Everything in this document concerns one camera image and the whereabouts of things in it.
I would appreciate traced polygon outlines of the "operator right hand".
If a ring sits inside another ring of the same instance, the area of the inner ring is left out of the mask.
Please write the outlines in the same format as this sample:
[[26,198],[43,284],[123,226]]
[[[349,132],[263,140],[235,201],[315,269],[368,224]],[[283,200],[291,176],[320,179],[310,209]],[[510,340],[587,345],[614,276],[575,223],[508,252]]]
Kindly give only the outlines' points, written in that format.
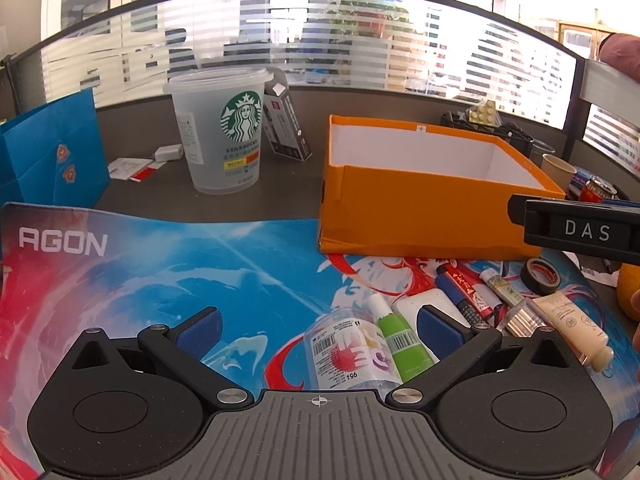
[[[639,314],[640,313],[640,290],[637,290],[631,296],[630,303],[631,303],[631,307],[633,307],[636,313]],[[637,352],[640,352],[640,324],[638,324],[636,330],[634,331],[634,336],[632,337],[632,346],[634,347],[634,350],[636,350]]]

